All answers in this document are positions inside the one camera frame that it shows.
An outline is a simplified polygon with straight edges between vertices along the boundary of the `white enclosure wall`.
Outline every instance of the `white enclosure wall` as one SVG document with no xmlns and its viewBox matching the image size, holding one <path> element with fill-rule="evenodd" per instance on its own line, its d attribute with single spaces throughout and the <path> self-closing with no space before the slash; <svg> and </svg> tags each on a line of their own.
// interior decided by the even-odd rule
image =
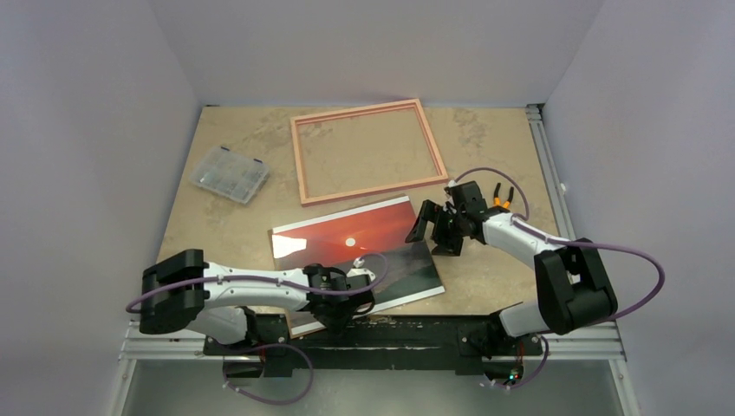
<svg viewBox="0 0 735 416">
<path fill-rule="evenodd" d="M 546 101 L 602 0 L 151 0 L 208 104 Z"/>
<path fill-rule="evenodd" d="M 620 320 L 644 414 L 735 414 L 735 2 L 607 0 L 543 115 L 577 234 L 668 271 Z M 605 260 L 623 305 L 654 285 Z"/>
<path fill-rule="evenodd" d="M 145 0 L 0 2 L 0 413 L 94 415 L 198 101 Z"/>
</svg>

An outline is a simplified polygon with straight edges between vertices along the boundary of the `clear plastic organizer box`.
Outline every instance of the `clear plastic organizer box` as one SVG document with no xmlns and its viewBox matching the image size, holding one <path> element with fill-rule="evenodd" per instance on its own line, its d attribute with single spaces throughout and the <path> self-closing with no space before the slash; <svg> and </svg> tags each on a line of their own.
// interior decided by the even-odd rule
<svg viewBox="0 0 735 416">
<path fill-rule="evenodd" d="M 200 187 L 247 204 L 268 178 L 269 167 L 258 159 L 233 153 L 227 147 L 213 147 L 199 161 L 189 177 Z"/>
</svg>

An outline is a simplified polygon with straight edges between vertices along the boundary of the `marble-patterned tabletop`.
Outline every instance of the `marble-patterned tabletop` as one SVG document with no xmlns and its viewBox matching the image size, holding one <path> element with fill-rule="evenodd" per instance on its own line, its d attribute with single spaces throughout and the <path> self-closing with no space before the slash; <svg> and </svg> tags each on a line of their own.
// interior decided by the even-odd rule
<svg viewBox="0 0 735 416">
<path fill-rule="evenodd" d="M 200 248 L 205 259 L 239 269 L 273 270 L 268 231 L 273 227 L 342 211 L 406 194 L 416 212 L 424 199 L 444 201 L 444 185 L 301 207 L 289 118 L 333 107 L 204 107 L 186 160 L 159 261 L 181 250 Z M 537 151 L 522 108 L 425 108 L 426 117 L 451 178 L 477 166 L 492 166 L 512 176 L 530 202 L 530 223 L 556 234 L 554 214 Z M 197 163 L 214 146 L 262 159 L 270 177 L 247 205 L 197 188 L 189 181 Z M 324 149 L 323 157 L 334 155 Z M 411 160 L 404 162 L 410 169 Z M 497 175 L 474 173 L 491 203 Z M 513 211 L 521 211 L 518 194 Z M 435 257 L 446 293 L 381 312 L 382 314 L 489 314 L 532 299 L 532 271 L 500 250 L 466 241 L 461 257 Z"/>
</svg>

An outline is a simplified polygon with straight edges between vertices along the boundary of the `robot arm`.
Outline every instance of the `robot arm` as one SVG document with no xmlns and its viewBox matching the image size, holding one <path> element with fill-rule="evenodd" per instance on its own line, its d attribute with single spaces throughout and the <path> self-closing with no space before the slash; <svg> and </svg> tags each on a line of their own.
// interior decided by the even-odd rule
<svg viewBox="0 0 735 416">
<path fill-rule="evenodd" d="M 459 256 L 464 238 L 469 237 L 511 254 L 536 272 L 534 302 L 492 314 L 498 341 L 549 330 L 563 335 L 615 313 L 617 300 L 597 250 L 567 247 L 563 241 L 569 240 L 526 223 L 523 229 L 517 227 L 521 221 L 506 208 L 487 206 L 474 181 L 446 191 L 450 196 L 446 206 L 424 201 L 407 243 L 420 241 L 431 222 L 437 244 L 434 255 Z M 579 276 L 579 281 L 572 283 L 572 276 Z"/>
<path fill-rule="evenodd" d="M 357 309 L 374 302 L 369 290 L 352 296 L 321 296 L 304 288 L 347 290 L 368 286 L 375 274 L 355 260 L 348 273 L 311 264 L 302 269 L 241 270 L 204 262 L 202 250 L 185 250 L 143 273 L 143 294 L 171 283 L 206 280 L 146 299 L 140 307 L 140 332 L 167 334 L 190 329 L 223 345 L 257 338 L 253 314 L 242 307 L 272 306 L 309 311 L 328 330 L 340 332 Z M 247 276 L 247 280 L 234 276 Z"/>
</svg>

